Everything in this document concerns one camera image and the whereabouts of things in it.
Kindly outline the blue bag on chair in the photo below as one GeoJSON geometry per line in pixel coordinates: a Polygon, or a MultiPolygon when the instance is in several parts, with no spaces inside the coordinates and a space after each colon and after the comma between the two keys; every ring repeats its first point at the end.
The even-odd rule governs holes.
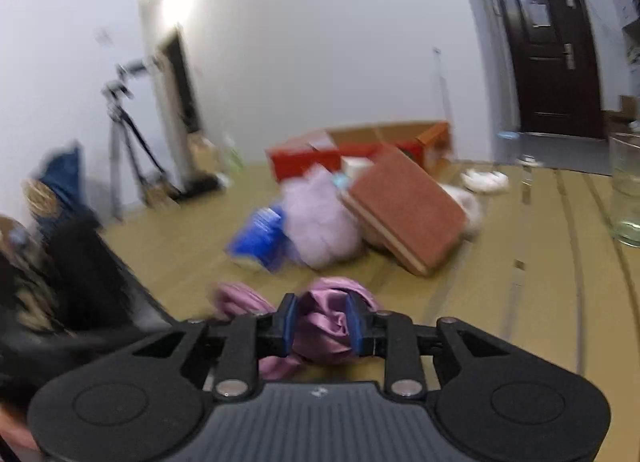
{"type": "Polygon", "coordinates": [[[89,212],[84,187],[84,162],[78,143],[49,155],[35,178],[55,195],[56,211],[49,217],[34,217],[39,234],[47,239],[62,226],[89,212]]]}

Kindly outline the woven straw basket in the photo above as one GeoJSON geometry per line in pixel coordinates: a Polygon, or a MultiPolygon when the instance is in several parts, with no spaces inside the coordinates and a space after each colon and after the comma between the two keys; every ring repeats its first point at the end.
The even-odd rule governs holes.
{"type": "Polygon", "coordinates": [[[27,207],[33,216],[49,217],[55,213],[55,195],[47,185],[40,180],[27,179],[22,187],[27,207]]]}

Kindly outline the pink satin cloth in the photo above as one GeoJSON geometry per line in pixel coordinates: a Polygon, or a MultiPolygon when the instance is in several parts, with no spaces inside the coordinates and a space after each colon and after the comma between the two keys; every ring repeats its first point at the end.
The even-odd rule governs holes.
{"type": "MultiPolygon", "coordinates": [[[[352,294],[362,297],[370,311],[381,309],[368,289],[349,278],[319,278],[299,292],[292,354],[260,360],[260,376],[267,381],[284,380],[305,364],[344,364],[352,360],[346,315],[347,297],[352,294]]],[[[276,310],[254,289],[240,283],[219,284],[212,302],[217,315],[226,320],[244,313],[276,310]]]]}

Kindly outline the red cardboard box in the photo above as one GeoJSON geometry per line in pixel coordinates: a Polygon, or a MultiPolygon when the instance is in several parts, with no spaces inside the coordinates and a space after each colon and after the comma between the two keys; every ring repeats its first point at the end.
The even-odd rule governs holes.
{"type": "Polygon", "coordinates": [[[398,148],[428,173],[436,173],[451,154],[450,124],[401,122],[319,129],[277,144],[266,155],[274,179],[282,182],[302,177],[316,164],[336,173],[345,157],[373,159],[387,147],[398,148]]]}

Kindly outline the white thin pole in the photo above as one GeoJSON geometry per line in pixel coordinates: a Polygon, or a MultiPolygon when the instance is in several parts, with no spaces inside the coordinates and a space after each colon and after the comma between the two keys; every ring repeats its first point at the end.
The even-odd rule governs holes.
{"type": "Polygon", "coordinates": [[[439,48],[433,48],[437,82],[438,82],[438,90],[440,94],[440,101],[442,101],[442,113],[444,113],[444,117],[449,125],[454,123],[454,118],[451,113],[451,105],[449,99],[449,91],[446,75],[444,73],[444,69],[442,68],[442,52],[439,48]]]}

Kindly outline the dark interior doorway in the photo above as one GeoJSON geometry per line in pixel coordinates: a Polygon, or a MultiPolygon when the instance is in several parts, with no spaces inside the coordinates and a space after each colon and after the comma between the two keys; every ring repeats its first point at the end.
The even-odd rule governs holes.
{"type": "Polygon", "coordinates": [[[187,133],[199,133],[202,130],[200,114],[196,106],[192,81],[183,50],[180,29],[175,28],[158,46],[158,51],[169,63],[178,92],[181,118],[187,133]]]}

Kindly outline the clear glass cup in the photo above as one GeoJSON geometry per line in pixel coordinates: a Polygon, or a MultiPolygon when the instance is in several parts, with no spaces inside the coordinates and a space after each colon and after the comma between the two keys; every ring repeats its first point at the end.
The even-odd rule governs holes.
{"type": "Polygon", "coordinates": [[[611,227],[614,237],[625,245],[640,242],[640,149],[637,133],[612,133],[611,227]]]}

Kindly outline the small white crumpled item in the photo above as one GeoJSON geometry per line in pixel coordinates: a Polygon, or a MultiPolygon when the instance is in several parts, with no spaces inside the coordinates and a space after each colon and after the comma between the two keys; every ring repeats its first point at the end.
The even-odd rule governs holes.
{"type": "Polygon", "coordinates": [[[495,194],[509,190],[509,178],[498,170],[467,169],[461,174],[465,188],[478,194],[495,194]]]}

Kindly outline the black chair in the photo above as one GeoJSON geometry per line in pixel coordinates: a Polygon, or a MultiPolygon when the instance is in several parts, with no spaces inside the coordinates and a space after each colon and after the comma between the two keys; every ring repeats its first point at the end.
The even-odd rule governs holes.
{"type": "Polygon", "coordinates": [[[64,223],[35,258],[1,256],[1,400],[39,388],[174,324],[90,219],[64,223]]]}

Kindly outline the white and yellow plush dog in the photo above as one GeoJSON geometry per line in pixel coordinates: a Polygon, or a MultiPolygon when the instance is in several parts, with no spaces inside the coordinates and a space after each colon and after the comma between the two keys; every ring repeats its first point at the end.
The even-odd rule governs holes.
{"type": "Polygon", "coordinates": [[[483,208],[477,198],[465,189],[453,185],[440,186],[465,213],[465,226],[463,234],[466,237],[474,237],[480,231],[483,223],[483,208]]]}

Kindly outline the fluffy lilac plush toy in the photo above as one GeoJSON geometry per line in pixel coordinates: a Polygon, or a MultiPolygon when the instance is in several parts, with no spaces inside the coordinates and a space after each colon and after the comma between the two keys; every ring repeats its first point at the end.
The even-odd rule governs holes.
{"type": "Polygon", "coordinates": [[[343,205],[329,170],[314,164],[302,177],[285,180],[281,194],[284,233],[299,263],[318,270],[360,252],[358,225],[343,205]]]}

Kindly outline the dark brown entrance door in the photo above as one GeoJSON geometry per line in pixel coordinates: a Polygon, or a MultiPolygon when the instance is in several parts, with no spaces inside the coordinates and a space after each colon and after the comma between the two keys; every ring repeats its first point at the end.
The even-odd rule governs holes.
{"type": "Polygon", "coordinates": [[[498,0],[520,130],[602,139],[596,46],[585,0],[498,0]]]}

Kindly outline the blue snack bag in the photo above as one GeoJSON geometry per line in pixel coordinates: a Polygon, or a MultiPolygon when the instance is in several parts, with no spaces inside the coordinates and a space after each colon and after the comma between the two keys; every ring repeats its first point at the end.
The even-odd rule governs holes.
{"type": "Polygon", "coordinates": [[[267,271],[280,268],[288,238],[284,233],[284,210],[280,204],[255,209],[226,247],[234,261],[267,271]]]}

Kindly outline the small white box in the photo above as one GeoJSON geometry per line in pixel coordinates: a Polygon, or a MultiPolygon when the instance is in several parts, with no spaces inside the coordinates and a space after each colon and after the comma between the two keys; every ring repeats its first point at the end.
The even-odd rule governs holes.
{"type": "Polygon", "coordinates": [[[372,165],[373,162],[367,157],[343,156],[341,158],[342,174],[350,181],[357,180],[372,165]]]}

